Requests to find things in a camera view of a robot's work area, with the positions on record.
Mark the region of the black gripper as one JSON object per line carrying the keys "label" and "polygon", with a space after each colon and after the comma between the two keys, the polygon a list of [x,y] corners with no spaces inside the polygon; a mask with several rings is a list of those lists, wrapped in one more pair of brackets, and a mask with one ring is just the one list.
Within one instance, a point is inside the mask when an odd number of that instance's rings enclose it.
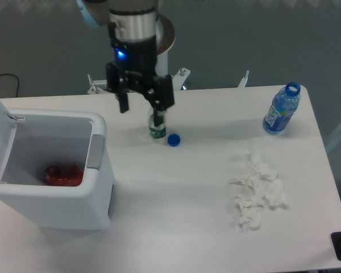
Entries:
{"label": "black gripper", "polygon": [[156,127],[164,123],[163,112],[174,105],[171,75],[156,76],[156,37],[122,42],[111,39],[115,60],[106,64],[107,86],[119,102],[121,113],[129,110],[128,91],[140,93],[153,108]]}

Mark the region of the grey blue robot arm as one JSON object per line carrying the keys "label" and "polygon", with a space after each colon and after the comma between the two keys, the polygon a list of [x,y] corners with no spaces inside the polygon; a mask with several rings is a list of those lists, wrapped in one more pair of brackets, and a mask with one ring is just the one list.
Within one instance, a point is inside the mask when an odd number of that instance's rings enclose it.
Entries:
{"label": "grey blue robot arm", "polygon": [[153,109],[156,127],[174,105],[171,75],[156,73],[157,1],[77,1],[91,26],[107,26],[114,61],[106,65],[107,88],[119,101],[120,112],[129,110],[128,91],[143,95]]}

